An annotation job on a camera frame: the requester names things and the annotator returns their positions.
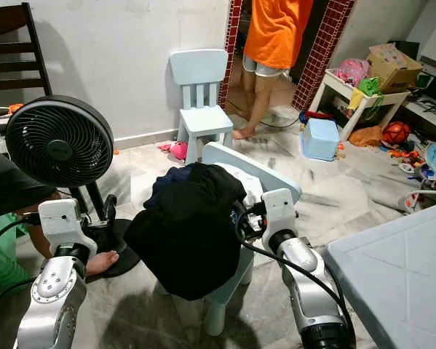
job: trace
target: light blue storage box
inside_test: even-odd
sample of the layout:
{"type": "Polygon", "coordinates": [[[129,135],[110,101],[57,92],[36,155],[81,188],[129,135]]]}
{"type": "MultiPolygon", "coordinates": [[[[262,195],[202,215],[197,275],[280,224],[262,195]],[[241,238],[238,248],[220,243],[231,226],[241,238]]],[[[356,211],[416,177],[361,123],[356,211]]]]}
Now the light blue storage box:
{"type": "Polygon", "coordinates": [[[302,153],[307,158],[332,161],[341,139],[336,123],[331,120],[309,119],[300,135],[302,153]]]}

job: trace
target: yellow cloth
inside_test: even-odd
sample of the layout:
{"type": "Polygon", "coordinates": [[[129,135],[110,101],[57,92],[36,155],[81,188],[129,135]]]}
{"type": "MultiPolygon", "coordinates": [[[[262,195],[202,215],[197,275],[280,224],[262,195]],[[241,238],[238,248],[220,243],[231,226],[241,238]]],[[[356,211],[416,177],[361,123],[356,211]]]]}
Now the yellow cloth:
{"type": "Polygon", "coordinates": [[[354,87],[354,91],[352,92],[352,98],[350,98],[349,107],[347,107],[347,109],[351,111],[357,110],[364,96],[365,94],[363,92],[361,92],[357,87],[354,87]]]}
{"type": "Polygon", "coordinates": [[[291,68],[312,5],[313,0],[253,0],[244,53],[270,68],[291,68]]]}

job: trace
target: pink toy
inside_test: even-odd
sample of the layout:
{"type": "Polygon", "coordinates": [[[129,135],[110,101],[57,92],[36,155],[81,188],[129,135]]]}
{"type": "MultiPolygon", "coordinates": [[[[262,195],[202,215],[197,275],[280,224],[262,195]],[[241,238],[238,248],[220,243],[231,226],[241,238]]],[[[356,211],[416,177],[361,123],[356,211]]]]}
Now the pink toy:
{"type": "Polygon", "coordinates": [[[336,70],[336,76],[346,84],[358,87],[358,84],[368,76],[370,64],[366,60],[349,58],[342,62],[341,67],[336,70]]]}
{"type": "Polygon", "coordinates": [[[187,142],[176,142],[175,144],[160,145],[158,149],[162,151],[171,152],[177,159],[184,160],[187,157],[187,142]]]}

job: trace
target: bare foot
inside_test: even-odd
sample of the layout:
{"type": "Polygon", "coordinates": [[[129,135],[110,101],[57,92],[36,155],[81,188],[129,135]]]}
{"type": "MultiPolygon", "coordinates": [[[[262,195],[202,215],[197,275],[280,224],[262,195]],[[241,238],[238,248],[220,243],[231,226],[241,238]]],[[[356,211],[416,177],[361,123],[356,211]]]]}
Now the bare foot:
{"type": "Polygon", "coordinates": [[[87,263],[87,276],[94,276],[107,271],[117,260],[116,251],[100,252],[87,263]]]}
{"type": "Polygon", "coordinates": [[[232,131],[232,139],[234,140],[245,140],[249,137],[255,135],[255,129],[235,129],[232,131]]]}

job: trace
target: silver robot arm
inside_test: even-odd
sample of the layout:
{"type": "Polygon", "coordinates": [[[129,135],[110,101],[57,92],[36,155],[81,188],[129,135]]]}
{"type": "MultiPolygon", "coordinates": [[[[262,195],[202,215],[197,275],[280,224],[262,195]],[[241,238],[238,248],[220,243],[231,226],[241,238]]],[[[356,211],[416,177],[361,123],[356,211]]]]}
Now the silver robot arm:
{"type": "Polygon", "coordinates": [[[31,302],[20,322],[14,349],[69,349],[76,317],[87,293],[85,265],[96,253],[74,199],[39,205],[43,233],[54,255],[31,287],[31,302]]]}
{"type": "MultiPolygon", "coordinates": [[[[290,191],[272,190],[261,198],[266,216],[266,230],[261,237],[265,250],[303,268],[333,290],[322,257],[305,238],[297,236],[290,191]]],[[[354,348],[352,332],[337,302],[302,273],[282,263],[280,267],[304,347],[354,348]]]]}

